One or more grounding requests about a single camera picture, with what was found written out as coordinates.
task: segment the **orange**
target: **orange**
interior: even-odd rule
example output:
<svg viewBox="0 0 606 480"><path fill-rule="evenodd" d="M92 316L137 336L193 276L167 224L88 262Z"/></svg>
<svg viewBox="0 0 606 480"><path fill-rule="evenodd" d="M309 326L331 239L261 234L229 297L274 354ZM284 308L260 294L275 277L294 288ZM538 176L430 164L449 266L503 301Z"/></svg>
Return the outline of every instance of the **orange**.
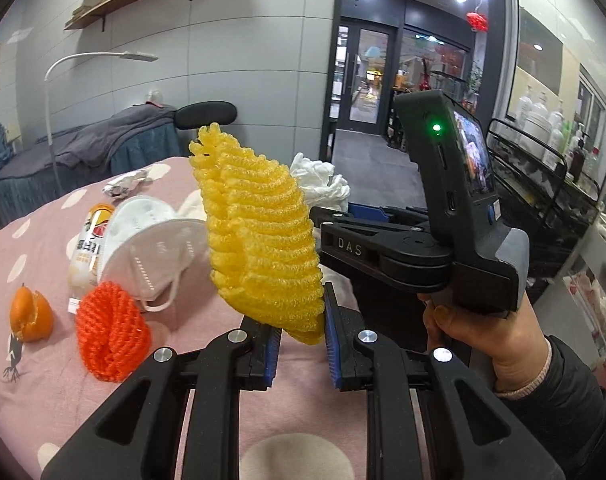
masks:
<svg viewBox="0 0 606 480"><path fill-rule="evenodd" d="M54 328L54 313L48 300L38 290L32 292L23 285L14 294L10 327L16 339L24 343L48 338Z"/></svg>

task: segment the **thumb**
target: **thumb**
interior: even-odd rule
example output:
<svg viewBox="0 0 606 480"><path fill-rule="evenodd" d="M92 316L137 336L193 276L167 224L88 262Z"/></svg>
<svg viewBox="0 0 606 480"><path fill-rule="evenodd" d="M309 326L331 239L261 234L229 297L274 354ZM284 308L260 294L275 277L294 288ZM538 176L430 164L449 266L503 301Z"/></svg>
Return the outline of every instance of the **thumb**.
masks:
<svg viewBox="0 0 606 480"><path fill-rule="evenodd" d="M492 357L496 351L496 330L503 320L481 316L464 308L439 305L434 309L434 320L451 338L461 341Z"/></svg>

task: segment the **yellow foam fruit net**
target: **yellow foam fruit net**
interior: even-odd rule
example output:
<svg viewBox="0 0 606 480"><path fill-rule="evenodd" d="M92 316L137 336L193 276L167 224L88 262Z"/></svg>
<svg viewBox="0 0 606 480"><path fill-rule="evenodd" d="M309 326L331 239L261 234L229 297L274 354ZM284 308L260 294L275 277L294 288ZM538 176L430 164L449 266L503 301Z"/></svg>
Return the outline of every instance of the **yellow foam fruit net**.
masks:
<svg viewBox="0 0 606 480"><path fill-rule="evenodd" d="M242 148L218 124L190 143L208 214L211 278L241 314L307 344L323 335L323 287L312 221L285 165Z"/></svg>

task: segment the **gray tile floor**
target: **gray tile floor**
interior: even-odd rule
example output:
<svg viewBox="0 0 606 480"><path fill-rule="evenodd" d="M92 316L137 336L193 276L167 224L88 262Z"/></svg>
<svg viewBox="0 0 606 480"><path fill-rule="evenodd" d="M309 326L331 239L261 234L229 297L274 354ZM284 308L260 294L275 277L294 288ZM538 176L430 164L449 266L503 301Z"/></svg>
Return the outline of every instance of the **gray tile floor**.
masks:
<svg viewBox="0 0 606 480"><path fill-rule="evenodd" d="M332 163L350 184L350 202L426 207L418 166L381 136L337 130Z"/></svg>

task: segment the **silver screw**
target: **silver screw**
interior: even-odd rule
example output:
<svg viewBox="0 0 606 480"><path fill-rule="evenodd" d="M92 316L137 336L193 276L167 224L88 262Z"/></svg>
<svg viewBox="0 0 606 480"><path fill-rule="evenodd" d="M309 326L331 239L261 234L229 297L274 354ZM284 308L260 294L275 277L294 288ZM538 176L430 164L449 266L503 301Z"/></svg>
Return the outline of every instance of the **silver screw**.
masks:
<svg viewBox="0 0 606 480"><path fill-rule="evenodd" d="M245 330L232 330L227 334L227 340L230 343L242 343L247 339L247 332Z"/></svg>
<svg viewBox="0 0 606 480"><path fill-rule="evenodd" d="M450 352L447 348L437 348L433 352L434 358L442 363L447 363L452 361L452 352Z"/></svg>
<svg viewBox="0 0 606 480"><path fill-rule="evenodd" d="M362 343L374 343L378 338L377 333L372 330L361 330L359 332L359 341Z"/></svg>
<svg viewBox="0 0 606 480"><path fill-rule="evenodd" d="M154 361L158 361L159 363L164 363L165 361L169 361L172 358L172 349L163 347L159 348L156 352L154 352Z"/></svg>

